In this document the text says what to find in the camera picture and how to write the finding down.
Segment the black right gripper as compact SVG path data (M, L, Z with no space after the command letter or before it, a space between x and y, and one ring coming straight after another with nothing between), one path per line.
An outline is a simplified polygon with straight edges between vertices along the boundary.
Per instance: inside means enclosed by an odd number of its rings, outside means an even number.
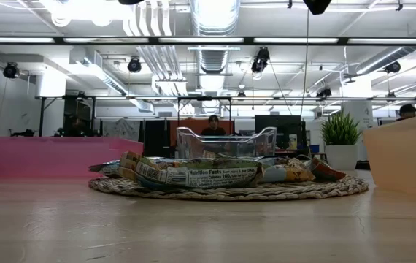
M303 0L313 15L321 15L328 8L332 0Z

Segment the green orange-banded granola bar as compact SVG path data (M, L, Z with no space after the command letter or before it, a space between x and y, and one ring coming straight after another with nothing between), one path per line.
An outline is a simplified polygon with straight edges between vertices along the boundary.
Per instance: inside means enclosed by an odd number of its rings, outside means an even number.
M146 188L235 188L263 177L262 165L244 159L167 159L128 151L118 173Z

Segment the black crossbar with light strips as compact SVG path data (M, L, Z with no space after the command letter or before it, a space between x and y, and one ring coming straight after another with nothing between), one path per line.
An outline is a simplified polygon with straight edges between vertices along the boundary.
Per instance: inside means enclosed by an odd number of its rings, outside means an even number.
M416 46L416 37L2 37L0 45Z

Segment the black monitor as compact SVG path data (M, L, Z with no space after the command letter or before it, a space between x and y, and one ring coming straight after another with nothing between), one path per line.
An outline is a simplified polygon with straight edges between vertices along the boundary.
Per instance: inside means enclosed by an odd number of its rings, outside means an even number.
M290 134L298 136L297 150L304 148L304 143L307 139L305 137L304 122L299 115L256 115L255 131L260 132L267 127L275 127L277 129L276 146L279 149L288 149Z

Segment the orange partition panel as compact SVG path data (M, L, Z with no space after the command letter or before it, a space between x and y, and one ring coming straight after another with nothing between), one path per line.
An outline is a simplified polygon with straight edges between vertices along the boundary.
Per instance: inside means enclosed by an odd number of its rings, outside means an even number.
M205 128L209 127L207 119L185 119L180 121L170 121L169 122L169 131L170 131L170 145L177 145L177 127L187 127L191 129L196 134L200 134ZM235 124L234 121L229 120L220 120L219 127L223 128L226 134L231 134L234 131Z

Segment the person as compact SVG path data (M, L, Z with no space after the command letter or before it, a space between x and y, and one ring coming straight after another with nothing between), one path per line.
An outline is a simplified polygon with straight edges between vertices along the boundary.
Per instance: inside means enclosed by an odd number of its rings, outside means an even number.
M416 107L413 104L404 104L399 109L398 121L402 121L408 118L414 118L416 116Z
M70 115L66 119L65 127L58 128L55 137L92 137L93 132L83 119Z
M211 115L208 119L209 126L202 130L202 136L224 136L225 129L219 126L219 118L216 115Z

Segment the small potted green plant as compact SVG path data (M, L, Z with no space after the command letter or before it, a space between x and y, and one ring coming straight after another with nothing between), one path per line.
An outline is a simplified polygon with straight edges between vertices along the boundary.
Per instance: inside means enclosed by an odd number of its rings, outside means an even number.
M358 141L361 131L359 122L350 114L339 112L332 115L321 124L321 136L325 144L325 153L328 164L341 171L355 169L358 161Z

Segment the clear plastic bin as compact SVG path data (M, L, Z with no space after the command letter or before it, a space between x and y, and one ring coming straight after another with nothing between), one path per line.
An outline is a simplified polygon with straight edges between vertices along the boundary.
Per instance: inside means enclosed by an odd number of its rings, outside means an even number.
M251 136L204 136L187 127L180 127L177 128L177 153L181 159L273 156L276 138L275 127L267 127Z

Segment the orange plastic bin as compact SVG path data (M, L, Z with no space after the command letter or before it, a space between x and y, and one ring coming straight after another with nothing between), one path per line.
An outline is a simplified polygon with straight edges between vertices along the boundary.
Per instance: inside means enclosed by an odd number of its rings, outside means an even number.
M416 196L416 117L367 129L363 144L378 188Z

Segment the pink plastic bin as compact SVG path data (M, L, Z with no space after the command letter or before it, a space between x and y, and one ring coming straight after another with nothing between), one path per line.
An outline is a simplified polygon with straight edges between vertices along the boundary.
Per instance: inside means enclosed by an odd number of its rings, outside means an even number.
M0 178L94 178L90 166L143 149L112 137L0 137Z

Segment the round woven placemat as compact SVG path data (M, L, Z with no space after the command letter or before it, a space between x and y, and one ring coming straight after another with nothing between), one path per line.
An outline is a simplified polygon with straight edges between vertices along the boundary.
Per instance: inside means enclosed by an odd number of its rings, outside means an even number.
M220 202L283 201L346 197L369 190L360 178L345 176L337 182L265 183L249 188L210 188L152 190L138 186L129 179L96 178L88 187L106 194L151 199L208 200Z

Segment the silver ventilation duct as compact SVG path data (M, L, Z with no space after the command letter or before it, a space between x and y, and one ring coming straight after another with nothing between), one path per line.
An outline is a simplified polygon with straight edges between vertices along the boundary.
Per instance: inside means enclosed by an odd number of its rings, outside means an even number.
M236 33L241 0L190 0L193 34L203 37L225 37ZM220 74L225 71L230 51L199 50L201 71Z

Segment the black distant rig frame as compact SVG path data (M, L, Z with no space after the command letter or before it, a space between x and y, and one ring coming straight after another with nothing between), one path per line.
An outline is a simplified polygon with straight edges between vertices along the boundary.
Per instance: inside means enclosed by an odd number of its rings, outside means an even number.
M56 100L91 100L92 101L92 110L91 110L91 119L95 120L97 118L96 108L97 101L117 101L117 100L142 100L145 102L161 102L161 101L176 101L177 102L177 122L180 122L180 102L187 101L191 102L195 100L197 102L208 102L218 100L219 102L227 101L228 102L228 124L229 132L234 131L234 125L232 121L232 101L233 98L230 96L86 96L86 95L63 95L63 96L36 96L35 99L41 101L40 104L40 122L39 122L39 136L42 136L43 124L44 124L44 113L45 110Z

